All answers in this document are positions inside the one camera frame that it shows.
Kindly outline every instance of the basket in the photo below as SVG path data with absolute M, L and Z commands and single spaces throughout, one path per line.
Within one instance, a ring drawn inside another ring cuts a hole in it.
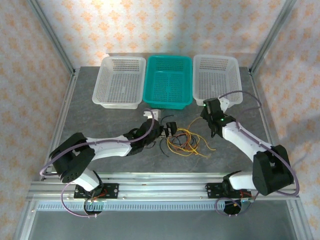
M 192 103 L 192 60 L 153 55 L 147 62 L 143 100 L 152 108 L 183 109 Z
M 92 101 L 106 109 L 136 109 L 142 101 L 146 60 L 109 56 L 102 60 Z
M 193 59 L 193 98 L 199 106 L 204 100 L 242 90 L 237 59 L 229 56 L 196 55 Z M 243 101 L 242 92 L 225 96 L 229 108 Z

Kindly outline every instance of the glass panel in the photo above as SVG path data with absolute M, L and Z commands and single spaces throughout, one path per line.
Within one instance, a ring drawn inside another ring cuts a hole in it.
M 30 240 L 295 240 L 284 200 L 261 201 L 243 215 L 214 211 L 110 211 L 96 219 L 66 211 L 38 211 Z

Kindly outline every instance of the gray table surface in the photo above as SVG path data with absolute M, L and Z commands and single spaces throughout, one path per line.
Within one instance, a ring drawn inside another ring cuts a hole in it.
M 92 102 L 98 71 L 99 67 L 80 68 L 60 143 L 76 132 L 82 132 L 84 136 L 91 138 L 115 138 L 131 129 L 139 128 L 146 120 L 143 113 L 149 106 L 145 102 L 139 104 L 135 110 L 106 109 Z M 254 89 L 246 67 L 240 68 L 240 76 L 242 89 L 253 94 Z M 256 105 L 254 99 L 244 94 L 243 102 L 232 106 L 226 114 L 237 117 L 242 110 Z M 192 120 L 200 116 L 201 111 L 202 107 L 197 106 L 194 100 L 184 110 L 162 109 L 161 116 L 174 115 L 163 122 L 175 121 L 178 127 L 187 128 Z M 240 122 L 258 138 L 267 141 L 259 110 L 246 113 Z M 157 141 L 153 148 L 144 149 L 133 156 L 114 156 L 95 160 L 90 163 L 89 169 L 99 173 L 230 173 L 252 170 L 249 158 L 232 143 L 219 136 L 211 138 L 211 132 L 203 119 L 197 120 L 190 130 L 203 136 L 216 151 L 210 151 L 205 143 L 201 142 L 199 152 L 209 157 L 199 155 L 183 157 L 170 152 L 165 141 L 162 141 L 161 146 L 169 156 L 167 157 L 159 148 L 160 141 Z

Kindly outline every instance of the black cable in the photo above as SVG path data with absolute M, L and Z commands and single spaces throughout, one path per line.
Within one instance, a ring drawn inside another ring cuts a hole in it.
M 160 141 L 160 143 L 159 143 L 159 147 L 160 147 L 161 152 L 162 152 L 164 155 L 166 155 L 166 157 L 168 158 L 169 156 L 168 156 L 167 154 L 165 154 L 165 152 L 162 150 L 162 147 L 161 147 L 162 140 L 164 140 L 164 139 L 165 139 L 165 138 L 162 138 L 162 139 L 161 139 L 161 141 Z
M 181 147 L 181 145 L 182 145 L 178 137 L 175 137 L 174 139 L 172 139 L 171 143 L 173 143 L 173 144 L 175 144 L 175 145 L 179 145 L 180 147 Z
M 168 117 L 173 117 L 173 116 L 175 116 L 175 115 L 164 116 L 164 117 L 161 119 L 161 121 L 160 121 L 160 126 L 162 126 L 162 121 L 163 121 L 163 119 L 168 118 Z
M 195 142 L 195 148 L 197 148 L 198 147 L 198 142 L 197 142 L 196 138 L 191 135 L 191 139 L 192 139 L 192 143 L 190 145 L 194 144 L 194 142 Z

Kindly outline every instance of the aluminum frame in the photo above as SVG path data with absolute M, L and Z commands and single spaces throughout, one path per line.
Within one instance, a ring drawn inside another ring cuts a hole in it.
M 297 0 L 286 0 L 280 10 L 278 17 L 276 18 L 270 32 L 268 33 L 266 39 L 264 40 L 262 47 L 258 54 L 256 55 L 252 66 L 250 68 L 250 75 L 254 75 L 257 71 L 261 63 L 263 62 L 265 55 L 267 54 L 269 48 L 271 47 L 272 43 L 274 42 L 275 38 L 277 37 L 280 29 L 284 25 L 287 17 L 292 11 Z
M 64 48 L 62 47 L 58 37 L 56 36 L 54 30 L 52 29 L 46 15 L 42 11 L 40 4 L 38 3 L 37 0 L 27 0 L 27 2 L 29 3 L 35 16 L 38 18 L 39 22 L 41 23 L 43 30 L 47 34 L 48 38 L 52 42 L 53 47 L 55 48 L 55 50 L 59 54 L 65 68 L 68 70 L 68 72 L 70 74 L 73 74 L 75 70 L 74 70 Z
M 265 39 L 261 50 L 257 54 L 250 69 L 251 83 L 254 93 L 257 97 L 258 91 L 254 81 L 254 74 L 261 65 L 266 53 L 275 40 L 278 32 L 285 23 L 294 4 L 297 0 L 286 0 L 275 23 L 273 24 L 267 38 Z M 71 78 L 64 95 L 63 104 L 60 109 L 57 124 L 55 126 L 54 135 L 52 137 L 46 162 L 49 160 L 49 154 L 54 150 L 60 141 L 63 126 L 68 113 L 68 108 L 72 99 L 73 91 L 76 85 L 79 71 L 75 71 L 72 64 L 62 48 L 59 39 L 52 30 L 49 21 L 43 13 L 37 0 L 27 0 L 33 12 L 39 19 L 45 32 L 57 50 L 65 67 L 71 73 Z M 263 109 L 260 110 L 262 122 L 268 141 L 273 143 L 272 136 L 266 124 L 266 116 Z M 207 198 L 204 186 L 209 182 L 221 182 L 225 173 L 101 173 L 99 174 L 103 182 L 120 183 L 119 198 L 114 201 L 132 202 L 132 201 L 201 201 L 212 202 L 212 199 Z M 26 240 L 29 238 L 32 224 L 37 212 L 39 201 L 59 201 L 61 190 L 64 186 L 57 178 L 48 177 L 43 181 L 35 181 L 31 183 L 30 191 L 26 197 L 26 203 L 20 218 L 14 239 Z M 69 186 L 65 191 L 65 198 L 72 197 L 74 186 Z M 290 185 L 285 188 L 285 192 L 295 190 L 295 185 Z M 290 216 L 297 239 L 312 239 L 311 231 L 308 225 L 307 218 L 303 212 L 303 206 L 300 199 L 283 196 L 278 193 L 272 193 L 268 196 L 259 196 L 257 200 L 286 200 L 290 211 Z
M 66 201 L 65 205 L 73 211 L 83 211 L 84 203 L 82 201 Z M 152 212 L 152 211 L 215 211 L 214 201 L 95 201 L 85 204 L 88 211 L 104 212 Z M 217 204 L 217 210 L 225 209 L 225 202 Z M 65 211 L 62 203 L 59 201 L 38 201 L 37 211 L 43 212 L 61 212 Z

